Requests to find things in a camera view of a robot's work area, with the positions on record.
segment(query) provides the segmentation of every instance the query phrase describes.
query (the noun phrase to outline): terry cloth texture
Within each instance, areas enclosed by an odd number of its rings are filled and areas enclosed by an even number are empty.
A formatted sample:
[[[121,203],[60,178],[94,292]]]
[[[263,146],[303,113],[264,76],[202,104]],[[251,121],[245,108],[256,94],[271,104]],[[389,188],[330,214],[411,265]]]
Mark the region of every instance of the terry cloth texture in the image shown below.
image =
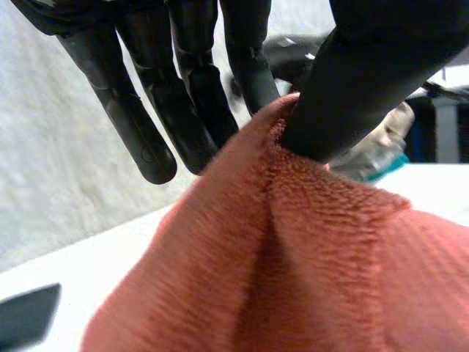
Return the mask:
[[[280,147],[297,100],[209,165],[82,351],[469,351],[469,229]]]

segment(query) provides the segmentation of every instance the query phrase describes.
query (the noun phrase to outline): pink towel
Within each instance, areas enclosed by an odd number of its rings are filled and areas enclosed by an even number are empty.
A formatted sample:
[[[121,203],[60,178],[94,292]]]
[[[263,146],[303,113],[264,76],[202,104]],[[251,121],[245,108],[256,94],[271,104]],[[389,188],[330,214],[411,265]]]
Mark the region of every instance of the pink towel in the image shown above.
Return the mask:
[[[469,351],[469,229],[282,149],[297,99],[211,163],[82,351]]]

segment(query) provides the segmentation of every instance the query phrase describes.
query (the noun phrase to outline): black robotic finger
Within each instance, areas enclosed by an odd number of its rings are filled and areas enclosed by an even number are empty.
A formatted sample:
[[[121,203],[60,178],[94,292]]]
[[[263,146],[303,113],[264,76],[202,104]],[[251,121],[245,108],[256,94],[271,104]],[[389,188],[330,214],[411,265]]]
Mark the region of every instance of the black robotic finger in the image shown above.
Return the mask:
[[[222,148],[239,131],[213,64],[216,0],[175,0],[168,3],[177,62],[182,79],[210,135]]]
[[[250,114],[280,97],[262,51],[271,0],[221,0],[226,50]]]
[[[314,60],[281,140],[321,163],[372,132],[469,44],[467,1],[331,4],[337,27]]]
[[[126,12],[117,30],[182,161],[189,171],[199,174],[218,147],[177,76],[168,9],[155,2],[141,11]]]
[[[155,184],[172,180],[177,163],[129,79],[114,25],[58,38],[88,78],[145,179]]]

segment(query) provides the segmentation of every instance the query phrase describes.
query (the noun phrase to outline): white table surface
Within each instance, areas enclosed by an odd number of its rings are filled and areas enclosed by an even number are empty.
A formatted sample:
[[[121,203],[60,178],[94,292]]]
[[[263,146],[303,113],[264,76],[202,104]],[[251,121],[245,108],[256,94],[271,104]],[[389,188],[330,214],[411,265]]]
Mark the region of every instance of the white table surface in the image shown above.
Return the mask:
[[[469,226],[469,165],[407,165],[377,183],[415,208]],[[146,249],[164,208],[0,275],[0,300],[59,282],[47,338],[17,351],[78,351],[86,323]]]

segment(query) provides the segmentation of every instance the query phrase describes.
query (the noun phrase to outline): blue object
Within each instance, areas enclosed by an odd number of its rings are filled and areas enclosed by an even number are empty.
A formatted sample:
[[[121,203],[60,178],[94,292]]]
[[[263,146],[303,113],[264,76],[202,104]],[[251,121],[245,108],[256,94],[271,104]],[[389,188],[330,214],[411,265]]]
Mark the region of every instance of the blue object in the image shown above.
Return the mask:
[[[381,172],[378,172],[377,174],[374,174],[366,182],[373,183],[378,180],[381,180],[387,174],[390,174],[400,169],[401,167],[403,167],[405,164],[408,164],[409,162],[410,162],[409,158],[405,154],[402,154],[402,156],[400,158],[397,158],[387,169]]]

